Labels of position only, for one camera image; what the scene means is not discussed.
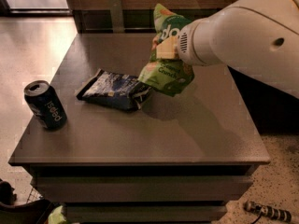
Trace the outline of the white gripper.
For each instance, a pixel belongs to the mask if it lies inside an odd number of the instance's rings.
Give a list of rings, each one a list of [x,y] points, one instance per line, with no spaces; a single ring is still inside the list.
[[[184,26],[178,38],[169,36],[157,39],[156,58],[177,60],[189,65],[208,66],[221,63],[210,42],[213,38],[212,24],[208,19],[200,19]]]

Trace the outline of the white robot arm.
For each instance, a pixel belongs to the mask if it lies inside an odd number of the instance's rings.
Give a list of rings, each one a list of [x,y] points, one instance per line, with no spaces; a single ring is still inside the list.
[[[299,97],[299,0],[238,0],[157,46],[159,59],[226,64]]]

